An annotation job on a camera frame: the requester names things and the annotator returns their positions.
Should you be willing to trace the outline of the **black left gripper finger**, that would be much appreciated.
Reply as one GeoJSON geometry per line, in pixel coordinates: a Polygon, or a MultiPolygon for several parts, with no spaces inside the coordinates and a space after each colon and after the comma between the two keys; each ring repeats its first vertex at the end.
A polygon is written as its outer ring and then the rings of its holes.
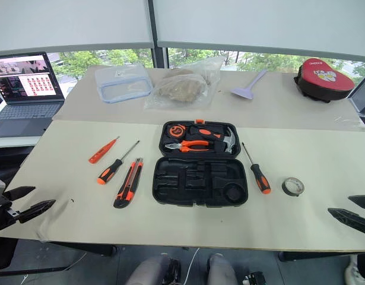
{"type": "Polygon", "coordinates": [[[46,201],[38,202],[32,205],[28,210],[25,210],[19,214],[18,221],[20,223],[26,223],[29,220],[43,214],[45,211],[50,209],[50,207],[56,202],[55,199],[50,199],[46,201]]]}
{"type": "Polygon", "coordinates": [[[3,196],[5,198],[9,199],[10,201],[15,201],[17,199],[20,199],[20,198],[26,196],[31,191],[35,190],[35,188],[36,188],[35,186],[20,186],[18,188],[14,188],[12,190],[5,191],[3,193],[3,196]]]}

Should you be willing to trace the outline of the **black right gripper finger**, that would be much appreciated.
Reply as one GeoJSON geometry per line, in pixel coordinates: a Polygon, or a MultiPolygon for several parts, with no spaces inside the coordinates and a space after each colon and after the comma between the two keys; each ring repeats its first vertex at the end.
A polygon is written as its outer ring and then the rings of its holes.
{"type": "Polygon", "coordinates": [[[342,224],[365,234],[365,218],[342,208],[328,208],[328,212],[342,224]]]}
{"type": "Polygon", "coordinates": [[[359,207],[365,209],[365,195],[351,195],[348,196],[348,199],[357,204],[359,207]]]}

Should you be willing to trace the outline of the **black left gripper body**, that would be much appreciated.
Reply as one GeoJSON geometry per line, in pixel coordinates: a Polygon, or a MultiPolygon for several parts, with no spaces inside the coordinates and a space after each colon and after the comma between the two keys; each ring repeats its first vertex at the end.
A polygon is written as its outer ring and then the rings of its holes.
{"type": "Polygon", "coordinates": [[[2,195],[0,197],[0,230],[15,224],[19,219],[20,212],[14,211],[11,206],[12,202],[2,195]]]}

